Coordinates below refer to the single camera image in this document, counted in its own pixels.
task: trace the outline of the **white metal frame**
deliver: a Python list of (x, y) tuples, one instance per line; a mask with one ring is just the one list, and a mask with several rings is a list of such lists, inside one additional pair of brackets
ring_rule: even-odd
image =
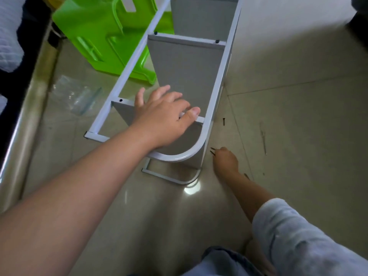
[[(199, 136), (199, 139), (197, 140), (197, 142), (195, 143), (195, 145), (188, 149), (187, 151), (181, 153), (181, 154), (177, 154), (177, 155), (166, 155), (166, 154), (162, 154), (156, 151), (152, 151), (151, 153), (149, 153), (148, 157), (152, 158), (152, 159), (157, 159), (157, 160), (161, 160), (161, 161), (165, 161), (165, 162), (181, 162), (184, 161), (186, 159), (189, 159), (190, 157), (194, 156), (202, 147), (205, 143), (207, 143), (207, 140), (209, 138), (209, 134), (211, 131), (211, 127), (212, 127), (212, 120), (213, 120), (213, 116), (214, 116), (214, 112), (216, 110), (216, 106), (217, 106), (217, 100), (218, 100), (218, 96), (221, 94), (221, 90), (222, 90), (222, 81), (223, 78), (225, 76), (225, 72), (227, 70), (227, 66), (228, 66), (228, 61), (229, 61), (229, 57), (230, 57), (230, 53), (231, 53), (231, 49), (232, 49), (232, 43), (234, 40), (234, 36), (235, 36), (235, 31), (237, 28), (237, 23), (238, 23), (238, 19), (239, 19), (239, 15), (240, 15), (240, 11), (241, 11), (241, 7), (242, 7), (242, 2), (243, 0), (238, 0), (238, 4), (235, 10), (235, 14), (234, 14), (234, 18), (232, 21), (232, 25), (229, 31), (229, 35), (227, 38), (227, 41), (220, 41), (218, 44), (225, 46), (224, 47), (224, 52), (223, 52), (223, 56), (221, 59), (221, 63), (218, 69), (218, 73), (217, 73), (217, 77), (214, 83), (214, 87), (213, 87), (213, 91), (212, 91), (212, 95), (210, 97), (210, 101), (209, 101), (209, 105), (207, 108), (207, 112), (205, 114), (205, 117), (198, 117), (197, 122), (203, 123), (202, 126), (202, 130)], [(110, 110), (112, 107), (112, 102), (119, 102), (125, 105), (129, 105), (129, 106), (134, 106), (134, 102), (127, 100), (127, 99), (123, 99), (120, 98), (118, 95), (120, 94), (122, 88), (124, 87), (126, 81), (128, 80), (134, 66), (136, 65), (136, 62), (138, 61), (141, 53), (143, 52), (146, 44), (147, 44), (147, 39), (148, 39), (148, 35), (152, 35), (154, 34), (154, 29), (156, 28), (157, 23), (159, 22), (159, 20), (162, 17), (163, 12), (165, 11), (166, 7), (168, 6), (168, 4), (170, 3), (170, 0), (164, 0), (162, 6), (160, 7), (160, 9), (157, 11), (157, 13), (155, 14), (154, 18), (152, 19), (151, 23), (149, 24), (147, 30), (145, 31), (144, 35), (142, 36), (142, 39), (140, 40), (136, 50), (133, 52), (133, 55), (131, 56), (130, 60), (128, 61), (125, 69), (123, 70), (122, 74), (120, 75), (119, 79), (117, 80), (115, 86), (113, 87), (111, 93), (109, 94), (108, 98), (106, 99), (103, 107), (101, 108), (99, 114), (97, 115), (96, 119), (94, 120), (92, 126), (90, 127), (90, 129), (86, 132), (86, 134), (84, 135), (85, 138), (87, 139), (93, 139), (99, 142), (104, 142), (106, 140), (108, 140), (109, 138), (103, 135), (99, 134), (99, 130), (101, 129), (102, 125), (104, 124)], [(179, 36), (179, 35), (167, 35), (165, 34), (166, 37), (170, 37), (172, 39), (190, 39), (192, 41), (197, 41), (197, 42), (202, 42), (203, 44), (208, 44), (208, 43), (213, 43), (214, 40), (206, 40), (206, 39), (198, 39), (198, 38), (190, 38), (190, 37), (184, 37), (184, 36)]]

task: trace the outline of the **tiled floor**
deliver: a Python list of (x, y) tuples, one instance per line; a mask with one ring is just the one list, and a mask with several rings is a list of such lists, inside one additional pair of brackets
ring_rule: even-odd
[[(276, 41), (275, 35), (284, 34), (264, 37), (261, 30), (249, 29), (254, 17), (242, 13), (209, 147), (227, 146), (242, 172), (368, 257), (368, 53), (344, 28), (346, 15), (313, 29), (300, 24), (299, 31), (289, 29), (285, 40)], [(280, 26), (288, 23), (277, 18), (277, 9), (273, 17)], [(273, 18), (261, 20), (267, 27)], [(102, 86), (105, 94), (117, 79), (94, 71), (67, 41), (54, 80), (62, 74)], [(132, 98), (139, 87), (129, 81), (123, 95)], [(93, 119), (48, 101), (25, 195), (98, 145), (83, 138)], [(124, 128), (112, 112), (102, 130), (112, 136)], [(214, 176), (208, 151), (198, 181), (186, 187), (144, 174), (142, 165), (123, 186), (72, 275), (178, 275), (199, 262), (210, 245), (242, 249), (249, 222)]]

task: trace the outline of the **green plastic stool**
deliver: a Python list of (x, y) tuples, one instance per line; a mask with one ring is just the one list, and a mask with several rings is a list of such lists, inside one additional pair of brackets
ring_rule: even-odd
[[(132, 1), (136, 12), (121, 0), (66, 0), (53, 21), (96, 70), (120, 75), (157, 11), (154, 0)], [(171, 12), (156, 30), (174, 33)], [(154, 84), (155, 72), (144, 67), (148, 55), (146, 46), (130, 77)]]

